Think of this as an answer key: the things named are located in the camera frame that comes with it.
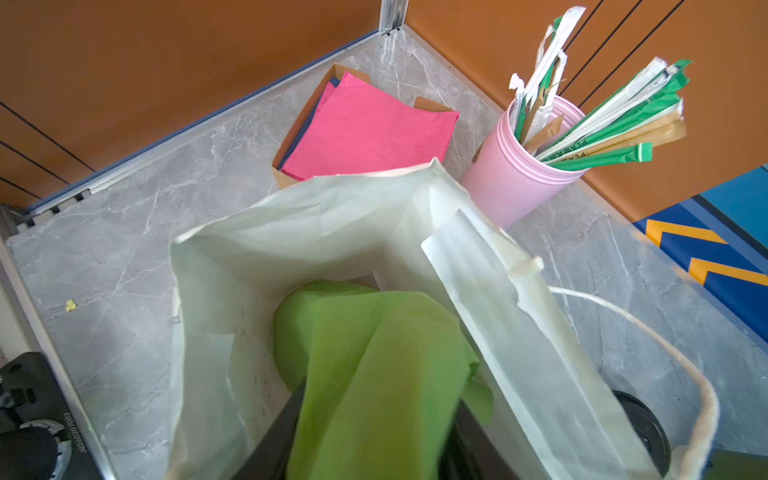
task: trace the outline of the white rope handle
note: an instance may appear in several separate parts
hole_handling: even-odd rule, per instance
[[[707,377],[705,377],[685,355],[680,353],[680,350],[674,348],[661,335],[654,332],[648,325],[642,323],[636,316],[628,311],[615,306],[611,302],[603,300],[599,296],[590,295],[589,293],[575,292],[573,290],[560,288],[559,286],[550,286],[549,290],[552,293],[578,296],[580,298],[591,300],[598,305],[602,305],[622,315],[625,319],[647,333],[652,339],[656,340],[663,349],[680,363],[680,366],[683,367],[688,375],[694,379],[694,382],[696,382],[696,385],[699,387],[699,395],[701,396],[701,412],[696,419],[696,423],[694,423],[694,430],[690,434],[688,449],[683,455],[678,479],[699,480],[699,478],[701,478],[701,472],[707,464],[707,457],[710,454],[712,440],[714,439],[715,431],[717,430],[717,420],[720,417],[720,403],[718,402],[717,394],[715,393],[714,388],[712,388],[710,381],[707,380]]]

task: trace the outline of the pink cup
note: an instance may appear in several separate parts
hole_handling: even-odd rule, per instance
[[[477,161],[461,180],[480,210],[505,230],[589,170],[560,170],[525,151],[509,127],[512,105],[514,102],[498,119]],[[555,97],[549,120],[559,115],[565,115],[561,134],[584,118],[576,105]]]

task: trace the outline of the marble countertop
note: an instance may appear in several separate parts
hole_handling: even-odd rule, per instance
[[[336,61],[369,73],[406,104],[421,95],[460,111],[444,163],[456,178],[498,119],[403,31]],[[190,143],[9,240],[121,478],[162,478],[167,464],[170,239],[277,190],[270,162],[325,70],[225,115]],[[631,311],[707,375],[722,404],[717,448],[768,455],[768,355],[586,185],[562,191],[509,233],[544,259],[551,285]],[[78,308],[66,313],[69,299]],[[683,370],[622,318],[579,299],[558,301],[608,385],[645,402],[672,446],[687,443],[700,403]]]

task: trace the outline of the white paper bag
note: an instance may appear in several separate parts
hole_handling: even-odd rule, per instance
[[[624,411],[581,350],[530,257],[433,161],[316,177],[171,247],[174,438],[168,478],[228,480],[290,394],[273,361],[272,315],[319,278],[372,273],[462,318],[494,391],[487,428],[521,480],[659,479]]]

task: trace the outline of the black stripe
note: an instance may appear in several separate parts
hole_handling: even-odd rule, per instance
[[[26,124],[27,124],[27,125],[29,125],[30,127],[34,128],[36,132],[38,132],[38,133],[39,133],[40,135],[42,135],[43,137],[45,137],[45,138],[49,139],[49,140],[51,141],[51,143],[53,143],[53,145],[56,145],[57,147],[61,148],[61,149],[62,149],[64,152],[66,152],[66,153],[67,153],[67,155],[69,155],[70,157],[74,158],[75,160],[77,160],[78,162],[80,162],[81,164],[83,164],[83,166],[85,166],[87,169],[89,169],[90,171],[92,171],[92,172],[94,172],[94,173],[96,172],[96,170],[94,170],[93,168],[91,168],[91,165],[88,165],[88,164],[86,164],[84,161],[80,160],[80,159],[78,158],[78,156],[77,156],[77,155],[73,154],[72,152],[70,152],[69,150],[67,150],[66,148],[64,148],[64,146],[63,146],[63,145],[61,145],[60,143],[58,143],[58,142],[57,142],[56,140],[54,140],[53,138],[50,138],[50,137],[49,137],[48,135],[46,135],[46,134],[45,134],[45,133],[44,133],[42,130],[40,130],[39,128],[37,128],[36,126],[34,126],[34,125],[33,125],[33,124],[31,124],[30,122],[28,122],[26,118],[22,117],[21,115],[17,114],[15,111],[13,111],[13,109],[11,109],[11,108],[10,108],[8,105],[6,105],[6,104],[4,104],[3,102],[1,102],[1,101],[0,101],[0,106],[2,106],[2,107],[5,109],[5,110],[7,110],[7,111],[11,112],[11,113],[12,113],[14,116],[16,116],[16,117],[17,117],[19,120],[23,121],[24,123],[26,123]]]
[[[22,191],[22,192],[24,192],[25,194],[30,194],[30,195],[32,195],[34,198],[37,198],[38,200],[42,200],[40,197],[38,197],[37,195],[33,194],[31,191],[27,190],[26,188],[22,188],[22,187],[18,186],[17,184],[15,184],[15,183],[11,182],[10,180],[6,180],[5,178],[3,178],[3,177],[0,177],[0,181],[6,182],[6,183],[7,183],[8,185],[10,185],[11,187],[16,187],[16,188],[18,188],[19,190],[21,190],[21,191]]]
[[[694,201],[701,205],[706,211],[708,211],[710,214],[712,214],[713,217],[717,218],[723,225],[728,227],[730,231],[734,232],[741,240],[744,240],[744,243],[752,247],[757,253],[768,259],[768,248],[766,248],[765,245],[757,241],[755,237],[750,235],[746,230],[744,230],[742,227],[739,227],[739,225],[731,220],[726,214],[721,212],[717,207],[715,207],[713,204],[711,204],[706,198],[702,197],[701,195],[696,195],[693,197]]]
[[[608,74],[608,76],[607,76],[606,78],[604,78],[604,79],[603,79],[603,81],[602,81],[602,82],[600,82],[600,84],[599,84],[597,87],[595,87],[595,88],[594,88],[594,90],[592,91],[592,93],[590,93],[589,95],[587,95],[587,97],[584,99],[584,101],[582,101],[582,102],[581,102],[581,103],[578,105],[578,106],[579,106],[579,108],[581,108],[581,106],[582,106],[583,104],[587,103],[587,100],[589,100],[589,99],[590,99],[590,97],[591,97],[592,95],[594,95],[594,93],[595,93],[596,91],[598,91],[598,89],[599,89],[600,87],[602,87],[602,86],[603,86],[603,84],[604,84],[606,81],[608,81],[608,79],[609,79],[609,78],[610,78],[610,77],[611,77],[611,76],[612,76],[614,73],[616,73],[616,70],[618,70],[619,68],[621,68],[621,66],[622,66],[622,65],[623,65],[623,64],[624,64],[624,63],[625,63],[627,60],[629,60],[629,57],[631,57],[631,56],[632,56],[632,54],[633,54],[633,53],[635,53],[635,52],[637,51],[637,49],[638,49],[638,48],[640,48],[641,46],[643,46],[643,43],[645,43],[645,41],[646,41],[647,39],[649,39],[649,38],[650,38],[650,36],[651,36],[651,35],[653,35],[653,34],[654,34],[654,32],[655,32],[655,31],[656,31],[656,30],[657,30],[657,29],[658,29],[660,26],[662,26],[662,24],[663,24],[664,22],[666,22],[666,21],[667,21],[667,19],[668,19],[670,16],[672,16],[672,14],[673,14],[673,13],[675,13],[675,10],[677,10],[677,9],[678,9],[678,8],[679,8],[679,7],[680,7],[682,4],[683,4],[683,2],[685,2],[685,0],[680,0],[680,1],[677,3],[677,5],[675,5],[675,6],[674,6],[674,8],[672,8],[672,9],[670,10],[670,12],[669,12],[669,13],[667,13],[667,16],[665,16],[664,18],[662,18],[662,19],[661,19],[661,22],[659,22],[659,23],[658,23],[658,24],[657,24],[657,25],[654,27],[654,29],[653,29],[653,30],[651,30],[651,31],[648,33],[648,35],[645,35],[645,38],[643,38],[643,39],[640,41],[640,43],[638,43],[638,44],[637,44],[637,47],[633,48],[633,49],[632,49],[632,51],[631,51],[631,52],[629,52],[629,54],[628,54],[626,57],[624,57],[624,60],[622,60],[622,61],[621,61],[621,63],[620,63],[619,65],[616,65],[616,68],[614,68],[614,69],[613,69],[613,71],[611,71],[611,73],[609,73],[609,74]]]
[[[587,17],[587,19],[586,19],[586,20],[584,20],[584,23],[583,23],[583,24],[581,24],[581,27],[580,27],[580,28],[578,29],[578,31],[576,32],[576,35],[574,35],[574,36],[573,36],[573,38],[572,38],[572,39],[571,39],[571,40],[568,42],[568,45],[565,45],[565,48],[563,48],[563,51],[568,51],[568,47],[570,47],[570,46],[571,46],[571,44],[572,44],[572,43],[574,42],[574,40],[576,39],[576,37],[578,37],[578,34],[580,34],[582,30],[584,30],[584,27],[585,27],[585,26],[587,26],[587,23],[589,23],[589,21],[592,19],[592,15],[594,15],[594,13],[595,13],[595,12],[598,10],[598,8],[600,8],[600,5],[603,5],[603,2],[605,2],[605,0],[600,0],[600,3],[598,3],[598,6],[596,6],[596,7],[594,8],[594,10],[592,11],[592,13],[590,13],[590,14],[589,14],[589,16]]]
[[[624,16],[624,18],[621,20],[621,22],[619,22],[619,25],[616,25],[616,28],[614,28],[614,30],[611,32],[611,34],[608,36],[608,38],[606,38],[605,40],[603,40],[603,43],[602,43],[602,44],[601,44],[601,45],[598,47],[598,49],[597,49],[597,50],[595,50],[595,51],[594,51],[594,53],[593,53],[593,54],[592,54],[592,56],[589,58],[589,60],[587,60],[587,63],[583,64],[583,65],[581,66],[581,68],[579,69],[579,71],[578,71],[578,72],[576,72],[576,75],[574,75],[574,77],[571,79],[571,81],[569,81],[569,82],[568,82],[568,84],[567,84],[567,85],[565,85],[565,88],[563,88],[563,91],[562,91],[562,92],[560,92],[560,95],[563,95],[563,93],[565,93],[565,91],[566,91],[566,90],[568,90],[568,87],[570,87],[570,86],[571,86],[571,84],[573,84],[573,82],[576,80],[576,78],[578,77],[578,75],[579,75],[581,72],[583,72],[583,71],[584,71],[584,69],[587,67],[587,65],[589,65],[589,62],[591,62],[591,61],[592,61],[592,58],[594,58],[594,57],[595,57],[595,56],[596,56],[598,53],[600,53],[600,50],[602,50],[602,49],[603,49],[603,47],[605,46],[605,44],[607,44],[607,43],[608,43],[608,41],[609,41],[609,40],[611,40],[611,37],[613,37],[613,36],[614,36],[614,33],[616,33],[616,32],[618,31],[618,29],[619,29],[619,28],[621,28],[621,26],[624,24],[624,22],[626,22],[626,21],[627,21],[627,18],[629,18],[629,17],[630,17],[630,15],[632,15],[632,14],[634,13],[635,9],[637,9],[637,7],[639,7],[641,3],[643,3],[643,0],[637,0],[637,3],[636,3],[636,4],[634,4],[634,7],[632,7],[632,9],[629,11],[629,13],[627,13],[627,14]]]
[[[34,164],[34,165],[35,165],[35,166],[37,166],[37,167],[40,167],[41,169],[43,169],[43,170],[47,171],[48,173],[50,173],[50,174],[51,174],[51,175],[53,175],[54,177],[58,178],[58,179],[59,179],[59,180],[61,180],[62,182],[64,182],[64,183],[66,183],[67,185],[69,185],[69,182],[67,182],[65,179],[63,179],[63,178],[59,177],[57,174],[53,173],[53,172],[52,172],[52,171],[50,171],[48,168],[45,168],[45,167],[43,167],[43,166],[42,166],[42,165],[40,165],[38,162],[36,162],[36,161],[32,160],[30,157],[27,157],[27,156],[26,156],[26,155],[24,155],[22,152],[20,152],[20,151],[16,150],[15,148],[13,148],[11,145],[8,145],[8,144],[6,144],[6,143],[5,143],[4,141],[2,141],[2,140],[0,140],[0,145],[2,145],[2,146],[3,146],[3,147],[5,147],[5,148],[8,148],[10,151],[12,151],[13,153],[17,154],[19,157],[21,157],[21,158],[25,159],[26,161],[28,161],[28,162],[30,162],[30,163],[32,163],[32,164]]]

